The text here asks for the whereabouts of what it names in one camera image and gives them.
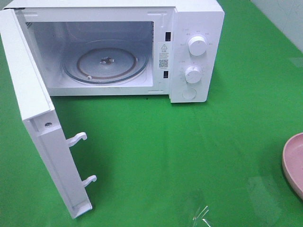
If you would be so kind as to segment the glass microwave turntable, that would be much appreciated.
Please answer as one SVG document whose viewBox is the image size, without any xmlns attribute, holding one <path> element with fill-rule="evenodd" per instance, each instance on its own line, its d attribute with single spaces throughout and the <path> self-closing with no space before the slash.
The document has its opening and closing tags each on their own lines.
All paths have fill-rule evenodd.
<svg viewBox="0 0 303 227">
<path fill-rule="evenodd" d="M 71 44 L 64 53 L 62 67 L 77 81 L 107 85 L 139 75 L 151 56 L 152 45 L 147 42 L 97 40 Z"/>
</svg>

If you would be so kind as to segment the white microwave oven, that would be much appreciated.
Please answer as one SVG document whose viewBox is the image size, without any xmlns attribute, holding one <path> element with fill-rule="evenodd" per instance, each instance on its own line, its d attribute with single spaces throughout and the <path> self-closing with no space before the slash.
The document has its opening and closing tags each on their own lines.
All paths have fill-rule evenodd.
<svg viewBox="0 0 303 227">
<path fill-rule="evenodd" d="M 18 21 L 50 96 L 168 95 L 173 103 L 207 99 L 224 11 L 215 0 L 14 0 L 4 7 Z M 193 56 L 188 41 L 207 40 L 207 50 Z M 147 42 L 152 56 L 146 68 L 126 81 L 98 85 L 71 78 L 64 53 L 71 44 L 97 40 Z M 159 42 L 170 44 L 169 68 L 157 66 Z M 198 67 L 202 78 L 186 82 L 185 70 Z M 196 97 L 186 100 L 183 90 Z"/>
</svg>

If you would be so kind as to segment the clear tape patch on table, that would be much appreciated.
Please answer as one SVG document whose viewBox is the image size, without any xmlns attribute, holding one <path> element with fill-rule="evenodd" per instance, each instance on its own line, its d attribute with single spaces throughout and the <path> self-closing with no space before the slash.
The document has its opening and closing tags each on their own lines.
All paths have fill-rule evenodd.
<svg viewBox="0 0 303 227">
<path fill-rule="evenodd" d="M 248 179 L 247 191 L 260 223 L 274 225 L 282 214 L 278 185 L 271 176 L 255 176 Z"/>
</svg>

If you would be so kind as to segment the white microwave knob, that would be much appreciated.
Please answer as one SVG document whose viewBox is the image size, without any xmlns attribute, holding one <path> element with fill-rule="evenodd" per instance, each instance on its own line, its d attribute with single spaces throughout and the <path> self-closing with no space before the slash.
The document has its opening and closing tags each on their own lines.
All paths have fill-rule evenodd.
<svg viewBox="0 0 303 227">
<path fill-rule="evenodd" d="M 193 56 L 200 56 L 207 50 L 207 40 L 203 35 L 195 35 L 188 41 L 188 50 Z"/>
<path fill-rule="evenodd" d="M 198 67 L 189 67 L 185 70 L 185 79 L 187 83 L 195 84 L 202 78 L 202 72 Z"/>
</svg>

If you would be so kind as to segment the white warning label sticker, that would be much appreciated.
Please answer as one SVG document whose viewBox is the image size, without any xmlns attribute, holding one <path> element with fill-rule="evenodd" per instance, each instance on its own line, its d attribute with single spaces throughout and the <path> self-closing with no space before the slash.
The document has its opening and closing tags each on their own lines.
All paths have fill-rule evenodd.
<svg viewBox="0 0 303 227">
<path fill-rule="evenodd" d="M 157 66 L 161 70 L 169 68 L 170 44 L 168 42 L 159 42 L 157 46 Z"/>
</svg>

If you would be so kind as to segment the round white door button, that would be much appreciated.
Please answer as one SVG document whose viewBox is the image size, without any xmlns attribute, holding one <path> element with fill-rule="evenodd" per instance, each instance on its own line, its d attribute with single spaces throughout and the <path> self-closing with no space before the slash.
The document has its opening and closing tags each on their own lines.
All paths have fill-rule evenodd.
<svg viewBox="0 0 303 227">
<path fill-rule="evenodd" d="M 196 90 L 193 88 L 183 90 L 182 96 L 186 100 L 192 100 L 196 97 Z"/>
</svg>

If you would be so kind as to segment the pink round plate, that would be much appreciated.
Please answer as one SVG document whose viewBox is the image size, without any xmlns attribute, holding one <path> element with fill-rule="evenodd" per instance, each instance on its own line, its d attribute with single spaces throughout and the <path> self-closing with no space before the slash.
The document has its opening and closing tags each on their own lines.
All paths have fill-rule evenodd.
<svg viewBox="0 0 303 227">
<path fill-rule="evenodd" d="M 287 181 L 303 199 L 303 133 L 292 136 L 284 145 L 282 167 Z"/>
</svg>

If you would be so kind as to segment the white microwave door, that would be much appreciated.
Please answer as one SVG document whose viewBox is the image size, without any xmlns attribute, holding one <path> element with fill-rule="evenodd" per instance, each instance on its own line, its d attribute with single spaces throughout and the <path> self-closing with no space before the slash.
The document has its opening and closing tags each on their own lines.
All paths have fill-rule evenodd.
<svg viewBox="0 0 303 227">
<path fill-rule="evenodd" d="M 97 179 L 92 175 L 81 180 L 70 151 L 87 135 L 80 132 L 66 139 L 15 10 L 0 12 L 0 35 L 21 119 L 71 217 L 76 218 L 92 209 L 85 187 Z"/>
</svg>

